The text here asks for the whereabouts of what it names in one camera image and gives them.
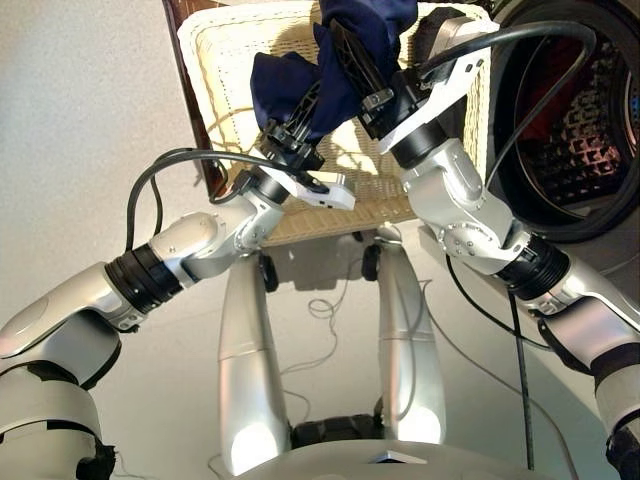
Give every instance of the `navy blue cloth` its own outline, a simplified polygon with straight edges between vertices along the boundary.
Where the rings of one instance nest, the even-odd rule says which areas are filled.
[[[329,22],[335,18],[354,32],[386,81],[398,69],[399,35],[417,19],[416,0],[320,0],[322,25],[313,26],[318,64],[295,52],[283,57],[255,56],[251,94],[260,128],[269,118],[288,120],[311,85],[320,80],[318,103],[311,119],[310,140],[319,140],[358,113],[361,98],[351,87],[331,42]]]

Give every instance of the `washing machine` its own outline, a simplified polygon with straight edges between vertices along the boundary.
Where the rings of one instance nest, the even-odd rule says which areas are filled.
[[[522,133],[490,190],[639,301],[640,0],[511,0],[493,14],[503,27],[575,20],[597,33],[589,62]],[[560,37],[494,49],[489,158],[580,49]]]

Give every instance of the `wire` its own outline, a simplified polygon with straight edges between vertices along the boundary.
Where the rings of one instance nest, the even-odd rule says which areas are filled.
[[[544,108],[547,106],[549,101],[553,97],[555,97],[560,92],[560,90],[562,90],[562,88],[564,88],[564,86],[569,82],[569,80],[571,80],[574,77],[574,75],[587,63],[587,60],[589,59],[589,57],[593,53],[593,50],[595,49],[595,34],[593,34],[593,32],[591,33],[593,35],[593,45],[583,43],[582,51],[576,58],[575,62],[567,69],[567,71],[562,75],[562,77],[560,77],[560,79],[558,79],[558,81],[547,91],[547,93],[544,94],[544,96],[538,101],[538,103],[536,103],[536,105],[529,111],[529,113],[525,116],[522,122],[520,122],[520,125],[518,125],[518,127],[513,131],[511,136],[507,139],[504,146],[500,150],[500,153],[496,157],[496,161],[491,167],[491,171],[489,172],[489,175],[487,176],[487,181],[486,181],[487,187],[489,187],[493,183],[495,176],[498,173],[498,169],[504,162],[511,148],[513,148],[513,146],[516,144],[516,141],[518,140],[520,135],[522,135],[522,132],[524,132],[527,129],[527,127],[529,127],[531,122],[542,112],[542,110],[544,110]]]
[[[600,275],[604,275],[605,277],[607,275],[611,275],[612,273],[616,273],[617,271],[623,269],[624,267],[626,267],[627,265],[629,265],[630,263],[634,262],[638,257],[640,257],[640,252],[636,252],[636,254],[630,258],[627,258],[625,261],[620,262],[616,265],[613,265],[609,268],[605,268],[604,270],[600,270],[598,273]]]
[[[158,190],[158,183],[156,177],[151,177],[151,190],[153,190],[153,196],[156,199],[156,228],[153,229],[153,234],[157,235],[162,231],[162,217],[164,211],[162,208],[162,197],[160,196],[160,190]]]
[[[336,330],[335,330],[336,314],[338,313],[338,310],[340,309],[340,306],[344,301],[344,297],[347,294],[347,287],[349,286],[349,277],[351,277],[351,271],[353,269],[353,266],[360,263],[361,261],[362,259],[358,258],[356,260],[352,260],[351,262],[349,262],[349,267],[347,269],[347,274],[345,277],[342,293],[340,294],[340,297],[335,303],[332,304],[331,302],[329,302],[324,298],[314,298],[314,299],[311,299],[307,304],[307,309],[309,311],[309,314],[311,314],[312,317],[320,320],[329,320],[329,333],[334,339],[333,346],[331,347],[329,352],[315,360],[309,360],[309,361],[299,362],[299,363],[290,365],[289,367],[280,371],[280,376],[289,375],[290,373],[301,372],[304,370],[311,370],[313,368],[319,367],[320,365],[325,363],[327,360],[329,360],[336,353],[336,350],[338,349],[338,343],[339,343],[338,334],[336,333]]]
[[[284,171],[290,175],[297,175],[294,169],[286,166],[280,165],[277,163],[271,163],[267,160],[263,160],[261,158],[252,157],[250,155],[246,155],[244,153],[234,153],[234,152],[216,152],[213,150],[195,150],[195,149],[178,149],[172,150],[171,152],[167,152],[153,163],[150,167],[148,167],[142,174],[138,177],[136,182],[133,184],[131,188],[131,193],[129,194],[129,201],[127,203],[127,235],[126,235],[126,244],[125,244],[125,252],[133,249],[133,239],[134,239],[134,230],[135,230],[135,215],[136,215],[136,206],[138,203],[138,198],[140,197],[140,192],[142,188],[146,185],[148,181],[151,180],[158,172],[161,172],[165,168],[171,167],[173,165],[177,165],[178,163],[183,162],[191,162],[191,161],[204,161],[210,160],[214,162],[218,162],[218,165],[224,169],[224,166],[220,163],[220,160],[235,160],[237,162],[244,162],[253,165],[259,165],[262,167],[269,167],[275,170]]]
[[[284,389],[282,391],[287,395],[291,395],[292,397],[299,398],[305,403],[306,411],[304,412],[304,416],[302,417],[302,423],[309,420],[309,415],[311,414],[311,400],[309,400],[307,397],[305,397],[301,393],[296,393],[296,392],[292,392],[291,390],[284,390]]]
[[[216,458],[220,458],[222,455],[219,453],[216,453],[215,455],[212,455],[211,457],[209,457],[209,460],[207,460],[207,468],[213,472],[213,474],[216,476],[216,478],[218,480],[224,480],[224,477],[222,476],[222,474],[220,472],[218,472],[215,468],[213,468],[213,466],[211,465],[211,463],[216,459]]]
[[[124,474],[113,473],[111,476],[116,478],[137,478],[139,480],[152,480],[152,479],[159,480],[158,477],[154,477],[153,475],[136,475],[133,473],[129,473],[124,463],[124,457],[122,456],[122,453],[118,451],[116,451],[115,453],[116,453],[116,458],[120,459],[120,468]]]
[[[491,322],[494,325],[500,327],[502,330],[504,330],[508,334],[515,336],[516,335],[515,330],[510,328],[508,325],[505,325],[502,321],[498,320],[496,317],[491,315],[484,308],[482,308],[473,298],[471,298],[471,296],[467,293],[467,291],[462,286],[462,283],[460,283],[460,280],[458,279],[458,276],[456,275],[456,272],[453,269],[453,265],[451,263],[451,257],[449,255],[446,256],[446,261],[447,261],[447,269],[449,270],[449,275],[451,275],[451,279],[453,280],[453,283],[455,283],[456,287],[458,288],[458,291],[462,294],[465,300],[469,302],[469,304],[471,304],[471,306],[475,308],[478,312],[484,315],[488,320],[491,320]],[[530,347],[537,348],[538,350],[544,350],[545,352],[553,351],[551,347],[549,347],[548,345],[543,345],[541,343],[538,343],[524,336],[522,337],[522,341],[527,345],[529,345]]]
[[[507,27],[497,32],[487,33],[480,37],[462,42],[435,55],[426,62],[417,66],[417,74],[421,80],[427,80],[428,76],[442,65],[459,59],[469,53],[477,52],[489,47],[495,47],[504,43],[512,43],[518,40],[532,37],[560,36],[575,38],[582,42],[582,52],[578,57],[580,65],[586,63],[587,58],[596,47],[596,34],[589,27],[577,22],[547,21],[532,22],[514,27]]]
[[[529,398],[529,381],[527,379],[527,364],[524,358],[524,347],[522,345],[522,332],[520,331],[520,318],[518,317],[518,305],[513,293],[507,292],[509,296],[509,306],[513,317],[513,327],[516,332],[516,353],[518,355],[518,372],[520,374],[520,391],[522,392],[522,413],[524,416],[524,438],[527,452],[527,468],[535,470],[533,429],[531,427],[531,400]]]
[[[549,101],[558,94],[558,92],[569,82],[569,80],[573,78],[578,70],[580,70],[587,63],[587,60],[589,60],[589,57],[596,47],[597,37],[595,33],[589,27],[581,25],[577,22],[532,22],[525,25],[504,28],[497,32],[482,35],[467,42],[463,42],[459,45],[445,50],[444,52],[434,56],[433,58],[427,60],[422,65],[419,65],[417,67],[418,77],[421,80],[427,80],[428,76],[434,73],[439,67],[443,66],[446,63],[457,60],[469,53],[504,43],[523,40],[525,38],[548,36],[569,37],[580,40],[582,42],[582,50],[574,63],[549,89],[549,91],[545,93],[540,101],[538,101],[538,103],[531,109],[522,123],[514,130],[513,134],[506,141],[506,143],[502,147],[502,150],[498,154],[495,163],[493,164],[489,176],[487,177],[487,187],[489,187],[493,182],[493,179],[496,175],[496,172],[500,168],[500,165],[502,164],[505,157],[509,153],[509,150],[511,150],[511,147],[513,147],[513,145],[516,143],[516,140],[522,134],[522,132],[531,124],[533,119],[540,114],[540,112],[546,107],[547,103],[549,103]]]
[[[458,345],[456,345],[456,343],[453,340],[451,340],[451,338],[445,333],[445,331],[442,329],[442,327],[436,321],[435,318],[431,318],[431,323],[433,324],[434,327],[436,327],[438,332],[440,332],[440,335],[442,335],[442,338],[445,340],[445,342],[447,342],[449,344],[449,346],[451,348],[453,348],[453,350],[458,353],[458,355],[460,355],[462,358],[464,358],[467,362],[469,362],[471,365],[476,367],[478,370],[483,372],[485,375],[488,375],[489,377],[491,377],[493,380],[498,382],[503,387],[509,389],[511,392],[515,393],[516,395],[522,395],[522,392],[520,390],[518,390],[517,388],[511,386],[509,383],[504,381],[502,378],[498,377],[495,373],[493,373],[489,369],[483,367],[478,362],[473,360],[469,355],[464,353],[460,349],[460,347],[458,347]],[[567,441],[564,438],[564,435],[562,434],[562,431],[560,430],[560,427],[553,420],[553,417],[551,417],[549,412],[547,412],[542,405],[540,405],[533,398],[530,398],[530,401],[531,401],[531,404],[534,407],[536,407],[536,409],[538,409],[538,411],[542,414],[542,416],[545,418],[545,420],[547,420],[547,422],[549,422],[549,424],[551,425],[554,433],[556,434],[556,437],[558,439],[558,443],[560,444],[560,449],[562,450],[562,456],[563,456],[563,458],[565,460],[565,463],[567,464],[567,468],[568,468],[569,473],[571,475],[571,479],[572,480],[580,480],[580,478],[578,476],[578,472],[576,470],[575,463],[573,462],[573,457],[571,456],[571,451],[569,450],[569,446],[567,445]]]

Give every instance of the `black wheel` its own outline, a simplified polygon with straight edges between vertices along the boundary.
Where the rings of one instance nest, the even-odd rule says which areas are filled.
[[[264,279],[264,289],[267,293],[275,292],[280,285],[278,273],[273,259],[269,255],[260,254],[260,271]]]
[[[362,276],[369,282],[378,280],[378,260],[380,259],[380,247],[369,245],[364,249],[362,257]]]

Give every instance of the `white wicker basket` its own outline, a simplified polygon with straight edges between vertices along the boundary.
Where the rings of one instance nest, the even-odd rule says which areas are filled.
[[[419,4],[422,18],[438,4]],[[446,4],[476,19],[488,19],[476,6]],[[248,152],[259,134],[252,109],[249,78],[257,52],[283,55],[296,51],[314,62],[317,46],[312,24],[320,22],[316,2],[287,1],[214,8],[191,15],[178,36],[187,71],[214,149]],[[402,37],[400,65],[409,61],[411,36]],[[489,106],[489,62],[481,68],[467,102],[464,145],[479,171],[484,171]],[[354,211],[312,208],[297,200],[285,202],[285,217],[268,245],[375,228],[385,221],[413,218],[390,156],[380,155],[357,120],[346,122],[324,138],[318,151],[323,170],[347,175],[354,183]]]

